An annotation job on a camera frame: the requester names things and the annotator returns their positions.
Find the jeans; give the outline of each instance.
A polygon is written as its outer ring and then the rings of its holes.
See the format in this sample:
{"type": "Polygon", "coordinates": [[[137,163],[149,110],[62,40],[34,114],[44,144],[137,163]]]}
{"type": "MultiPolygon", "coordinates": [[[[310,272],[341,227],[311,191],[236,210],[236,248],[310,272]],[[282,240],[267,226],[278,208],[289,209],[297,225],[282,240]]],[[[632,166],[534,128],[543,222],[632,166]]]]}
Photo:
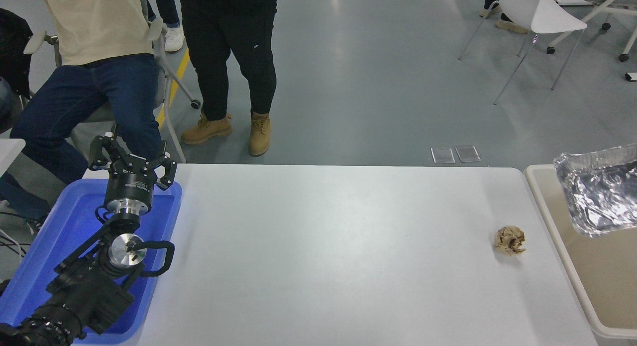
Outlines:
{"type": "Polygon", "coordinates": [[[9,201],[9,205],[19,215],[38,221],[48,214],[46,200],[24,190],[9,173],[0,177],[0,198],[9,201]]]}
{"type": "Polygon", "coordinates": [[[104,103],[113,108],[121,136],[132,153],[159,155],[161,137],[153,116],[157,65],[148,53],[107,58],[87,65],[62,65],[27,104],[11,130],[22,153],[64,183],[79,180],[88,162],[66,142],[71,130],[104,103]]]}
{"type": "MultiPolygon", "coordinates": [[[[175,0],[155,0],[157,3],[157,9],[159,10],[159,15],[162,19],[164,19],[164,23],[169,28],[178,27],[179,24],[179,15],[177,15],[177,6],[175,5],[175,0]]],[[[153,21],[157,16],[153,11],[152,6],[150,6],[150,2],[146,0],[146,5],[148,5],[148,20],[153,21]]]]}
{"type": "Polygon", "coordinates": [[[277,5],[254,15],[218,14],[208,1],[181,0],[184,35],[203,97],[201,110],[210,121],[225,117],[228,104],[226,62],[230,52],[248,80],[251,112],[269,113],[277,88],[271,40],[277,5]]]}

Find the yellow floor line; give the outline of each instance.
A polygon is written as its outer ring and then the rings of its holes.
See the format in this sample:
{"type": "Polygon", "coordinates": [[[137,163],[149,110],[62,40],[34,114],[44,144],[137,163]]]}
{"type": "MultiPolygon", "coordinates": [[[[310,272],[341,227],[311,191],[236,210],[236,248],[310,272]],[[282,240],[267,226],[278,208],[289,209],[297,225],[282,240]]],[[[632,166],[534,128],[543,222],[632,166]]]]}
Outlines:
{"type": "MultiPolygon", "coordinates": [[[[184,73],[186,72],[186,68],[188,67],[188,63],[191,60],[191,56],[188,53],[188,49],[186,49],[186,52],[184,53],[184,57],[182,58],[182,62],[179,63],[179,68],[177,69],[177,78],[182,78],[184,76],[184,73]]],[[[173,85],[171,85],[170,87],[170,97],[168,99],[168,107],[170,107],[173,104],[173,99],[175,99],[175,94],[177,94],[177,88],[179,88],[179,85],[177,85],[177,82],[173,81],[173,85]]],[[[157,115],[157,123],[159,123],[159,128],[161,128],[164,125],[164,120],[165,120],[165,116],[164,116],[164,108],[166,107],[166,104],[164,104],[164,106],[162,106],[161,110],[159,110],[159,114],[157,115]]]]}

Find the crumpled paper ball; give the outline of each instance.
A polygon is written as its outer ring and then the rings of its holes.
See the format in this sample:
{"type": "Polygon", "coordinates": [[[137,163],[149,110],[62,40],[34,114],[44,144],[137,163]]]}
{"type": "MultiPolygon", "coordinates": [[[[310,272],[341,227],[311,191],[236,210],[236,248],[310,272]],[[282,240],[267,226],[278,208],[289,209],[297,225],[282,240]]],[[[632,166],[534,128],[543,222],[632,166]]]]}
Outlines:
{"type": "Polygon", "coordinates": [[[494,246],[500,253],[514,255],[523,253],[524,232],[517,226],[505,226],[496,233],[494,246]]]}

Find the beige shirt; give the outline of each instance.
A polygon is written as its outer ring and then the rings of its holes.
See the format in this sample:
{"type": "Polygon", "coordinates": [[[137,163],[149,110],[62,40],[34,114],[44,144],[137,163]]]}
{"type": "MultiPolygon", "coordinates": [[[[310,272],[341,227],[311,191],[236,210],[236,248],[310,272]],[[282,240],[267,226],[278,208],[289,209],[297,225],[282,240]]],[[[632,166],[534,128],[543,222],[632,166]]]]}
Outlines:
{"type": "Polygon", "coordinates": [[[45,0],[64,65],[153,53],[139,0],[45,0]]]}

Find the person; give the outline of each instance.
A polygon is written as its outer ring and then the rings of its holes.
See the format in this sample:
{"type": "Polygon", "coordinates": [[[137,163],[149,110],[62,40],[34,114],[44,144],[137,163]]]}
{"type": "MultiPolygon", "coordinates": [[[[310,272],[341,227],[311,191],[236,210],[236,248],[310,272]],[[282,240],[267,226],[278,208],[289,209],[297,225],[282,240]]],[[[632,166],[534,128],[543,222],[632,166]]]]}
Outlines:
{"type": "Polygon", "coordinates": [[[66,142],[71,130],[110,103],[130,152],[159,156],[153,116],[157,65],[141,0],[44,0],[64,63],[39,88],[11,129],[22,151],[62,182],[79,180],[88,162],[66,142]]]}
{"type": "MultiPolygon", "coordinates": [[[[166,52],[177,52],[184,46],[184,28],[179,20],[179,15],[177,15],[175,0],[155,0],[155,3],[157,3],[159,15],[164,19],[164,23],[168,27],[164,49],[166,52]]],[[[157,15],[155,15],[148,0],[146,0],[146,5],[148,5],[148,21],[153,21],[157,18],[157,15]]]]}
{"type": "Polygon", "coordinates": [[[269,112],[277,87],[271,39],[277,0],[181,0],[184,33],[203,97],[201,119],[182,134],[186,144],[229,135],[227,115],[230,52],[250,89],[250,155],[270,145],[269,112]]]}
{"type": "MultiPolygon", "coordinates": [[[[487,12],[489,12],[489,6],[491,6],[491,4],[497,0],[484,0],[484,8],[482,9],[482,12],[480,13],[480,17],[484,17],[484,15],[487,14],[487,12]]],[[[502,11],[502,7],[500,6],[500,4],[496,4],[492,9],[491,12],[489,12],[489,15],[487,15],[487,18],[492,17],[495,14],[498,14],[499,12],[502,11]]],[[[498,19],[498,21],[496,21],[496,27],[497,28],[501,28],[503,30],[509,30],[512,32],[516,32],[516,33],[528,33],[529,31],[521,26],[519,26],[518,24],[515,24],[514,22],[511,21],[511,19],[505,15],[505,13],[501,13],[500,14],[500,19],[498,19]]]]}
{"type": "MultiPolygon", "coordinates": [[[[30,98],[29,70],[31,56],[23,53],[33,35],[29,24],[13,12],[0,8],[0,132],[13,126],[13,99],[30,98]]],[[[50,207],[44,199],[27,192],[9,173],[0,176],[0,199],[27,219],[37,230],[50,207]]]]}

